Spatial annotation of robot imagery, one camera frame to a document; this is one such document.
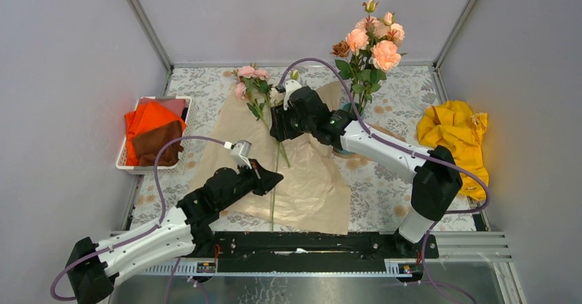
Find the peach kraft wrapping paper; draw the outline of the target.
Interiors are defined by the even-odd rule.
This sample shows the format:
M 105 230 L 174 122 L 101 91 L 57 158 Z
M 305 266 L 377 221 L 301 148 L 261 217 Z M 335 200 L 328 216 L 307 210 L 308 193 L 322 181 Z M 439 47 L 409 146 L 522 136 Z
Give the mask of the peach kraft wrapping paper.
M 230 152 L 218 141 L 247 140 L 250 157 L 275 172 L 275 145 L 264 126 L 235 95 L 228 81 L 219 102 L 206 101 L 210 111 L 208 143 L 197 162 L 190 189 L 196 189 L 221 167 L 235 167 Z M 336 156 L 310 135 L 284 143 L 291 167 L 280 159 L 274 231 L 393 231 L 410 211 L 410 185 L 387 167 L 364 156 Z M 215 231 L 269 231 L 271 193 L 249 194 L 220 213 Z

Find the cream rose stem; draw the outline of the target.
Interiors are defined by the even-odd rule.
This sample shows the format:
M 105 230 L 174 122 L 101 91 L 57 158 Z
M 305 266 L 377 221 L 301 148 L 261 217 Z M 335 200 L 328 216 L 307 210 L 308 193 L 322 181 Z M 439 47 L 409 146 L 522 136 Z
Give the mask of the cream rose stem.
M 280 98 L 281 94 L 276 90 L 276 84 L 271 85 L 271 89 L 269 91 L 269 107 L 278 106 L 282 104 L 283 99 Z M 279 171 L 280 159 L 283 157 L 284 161 L 287 163 L 288 166 L 289 160 L 286 155 L 286 151 L 284 146 L 281 142 L 277 141 L 276 139 L 273 140 L 273 143 L 276 145 L 276 155 L 275 155 L 275 171 Z M 276 195 L 277 195 L 277 187 L 274 187 L 271 193 L 270 199 L 270 231 L 274 231 L 275 229 L 275 206 L 276 206 Z

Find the pink bud rose stem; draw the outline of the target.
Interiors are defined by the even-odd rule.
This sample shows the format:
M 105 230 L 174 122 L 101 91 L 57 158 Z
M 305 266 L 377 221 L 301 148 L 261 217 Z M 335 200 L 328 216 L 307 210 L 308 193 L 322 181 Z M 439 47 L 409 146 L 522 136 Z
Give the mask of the pink bud rose stem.
M 365 79 L 360 81 L 364 87 L 358 95 L 360 106 L 364 111 L 373 101 L 373 94 L 380 89 L 380 82 L 387 79 L 387 74 L 401 62 L 403 53 L 399 52 L 406 32 L 404 26 L 396 21 L 394 12 L 386 12 L 383 16 L 368 15 L 356 23 L 356 28 L 366 32 L 369 40 L 362 61 Z

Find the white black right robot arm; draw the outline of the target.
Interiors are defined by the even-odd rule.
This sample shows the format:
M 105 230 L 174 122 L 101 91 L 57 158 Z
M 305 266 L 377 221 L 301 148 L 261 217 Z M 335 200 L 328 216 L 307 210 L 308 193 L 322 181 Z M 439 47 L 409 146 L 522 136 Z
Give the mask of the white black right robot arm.
M 319 143 L 367 157 L 412 185 L 411 206 L 397 229 L 397 254 L 411 257 L 427 230 L 440 221 L 463 182 L 452 153 L 407 144 L 358 121 L 345 110 L 330 110 L 318 93 L 296 80 L 276 87 L 283 104 L 273 107 L 270 135 L 278 141 L 312 135 Z

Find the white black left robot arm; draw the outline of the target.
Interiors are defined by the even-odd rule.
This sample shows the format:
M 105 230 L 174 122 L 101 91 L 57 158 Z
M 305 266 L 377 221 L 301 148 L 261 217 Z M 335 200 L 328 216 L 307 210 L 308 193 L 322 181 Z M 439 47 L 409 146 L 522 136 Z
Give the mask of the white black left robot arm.
M 115 286 L 151 266 L 174 257 L 211 254 L 215 240 L 210 225 L 220 212 L 247 194 L 266 195 L 282 180 L 282 174 L 264 169 L 255 159 L 237 169 L 223 167 L 179 200 L 163 220 L 99 242 L 79 240 L 66 267 L 73 299 L 98 303 Z

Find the peach rose stem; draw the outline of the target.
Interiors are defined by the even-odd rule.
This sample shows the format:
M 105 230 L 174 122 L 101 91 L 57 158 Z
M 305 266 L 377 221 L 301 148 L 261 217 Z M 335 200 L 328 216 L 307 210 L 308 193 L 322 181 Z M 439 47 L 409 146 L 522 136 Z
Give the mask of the peach rose stem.
M 377 2 L 374 0 L 368 0 L 364 2 L 362 6 L 364 7 L 366 16 L 372 15 L 372 13 L 375 11 L 377 7 Z M 349 58 L 353 61 L 357 69 L 356 79 L 358 83 L 354 85 L 353 90 L 355 92 L 354 94 L 355 101 L 356 103 L 359 103 L 358 95 L 361 92 L 363 92 L 364 89 L 364 87 L 360 84 L 360 81 L 364 80 L 366 77 L 364 71 L 362 70 L 362 61 L 364 57 L 362 50 L 365 49 L 365 47 L 367 46 L 369 38 L 366 35 L 365 31 L 359 30 L 355 27 L 347 34 L 344 40 L 347 41 L 349 49 L 351 51 L 351 55 Z

